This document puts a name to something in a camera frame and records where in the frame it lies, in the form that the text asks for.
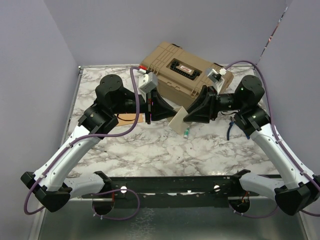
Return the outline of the brown paper envelope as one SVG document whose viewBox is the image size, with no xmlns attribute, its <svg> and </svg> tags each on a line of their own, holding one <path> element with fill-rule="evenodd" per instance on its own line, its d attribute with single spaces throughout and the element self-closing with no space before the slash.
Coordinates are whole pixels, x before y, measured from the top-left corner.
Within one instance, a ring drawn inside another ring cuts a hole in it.
<svg viewBox="0 0 320 240">
<path fill-rule="evenodd" d="M 117 126 L 125 126 L 125 125 L 132 125 L 136 119 L 135 113 L 123 113 L 116 115 L 118 124 Z"/>
</svg>

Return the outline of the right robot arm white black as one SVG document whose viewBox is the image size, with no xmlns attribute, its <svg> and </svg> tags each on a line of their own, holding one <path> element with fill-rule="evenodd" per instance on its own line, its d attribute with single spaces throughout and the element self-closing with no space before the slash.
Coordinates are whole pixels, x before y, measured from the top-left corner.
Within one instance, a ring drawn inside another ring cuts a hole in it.
<svg viewBox="0 0 320 240">
<path fill-rule="evenodd" d="M 264 94 L 261 80 L 254 75 L 243 77 L 234 93 L 217 94 L 212 86 L 204 85 L 183 120 L 209 123 L 219 112 L 236 110 L 234 123 L 263 150 L 281 180 L 245 169 L 232 176 L 230 191 L 236 196 L 247 191 L 267 197 L 293 216 L 320 197 L 320 177 L 299 160 L 281 139 L 270 116 L 258 105 Z"/>
</svg>

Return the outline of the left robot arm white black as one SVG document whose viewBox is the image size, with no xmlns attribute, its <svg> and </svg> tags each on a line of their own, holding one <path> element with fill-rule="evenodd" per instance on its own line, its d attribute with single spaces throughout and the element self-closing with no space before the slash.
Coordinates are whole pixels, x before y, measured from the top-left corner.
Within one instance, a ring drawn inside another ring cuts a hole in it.
<svg viewBox="0 0 320 240">
<path fill-rule="evenodd" d="M 42 208 L 54 213 L 73 198 L 93 194 L 106 197 L 111 190 L 108 177 L 94 172 L 88 177 L 68 179 L 71 170 L 83 156 L 104 138 L 118 138 L 131 133 L 137 126 L 140 114 L 145 121 L 163 120 L 173 117 L 176 111 L 157 91 L 157 76 L 147 71 L 139 79 L 130 75 L 133 91 L 123 85 L 119 75 L 104 76 L 95 88 L 96 98 L 78 120 L 78 124 L 58 151 L 39 169 L 26 171 L 21 181 L 29 189 L 24 201 L 26 215 L 31 195 Z"/>
</svg>

